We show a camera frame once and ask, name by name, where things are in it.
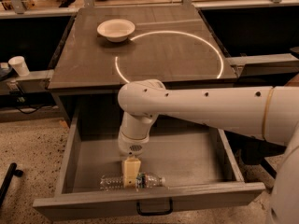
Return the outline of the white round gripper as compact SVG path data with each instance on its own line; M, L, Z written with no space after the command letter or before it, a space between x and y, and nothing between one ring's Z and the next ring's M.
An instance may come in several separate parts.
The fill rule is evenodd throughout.
M123 186L126 189L135 187L136 178L141 166L141 160L135 156L140 155L144 151L144 147L148 141L148 137L132 139L126 137L122 132L119 132L119 151L121 154L129 156L122 162Z

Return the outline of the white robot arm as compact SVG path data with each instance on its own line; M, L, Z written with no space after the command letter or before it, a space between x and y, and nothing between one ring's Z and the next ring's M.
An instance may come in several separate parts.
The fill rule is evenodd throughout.
M138 155L132 147L148 143L150 128L160 115L282 145L286 151L266 224L299 224L298 92L290 86L169 90L157 79L129 82L118 94L124 111L119 149Z

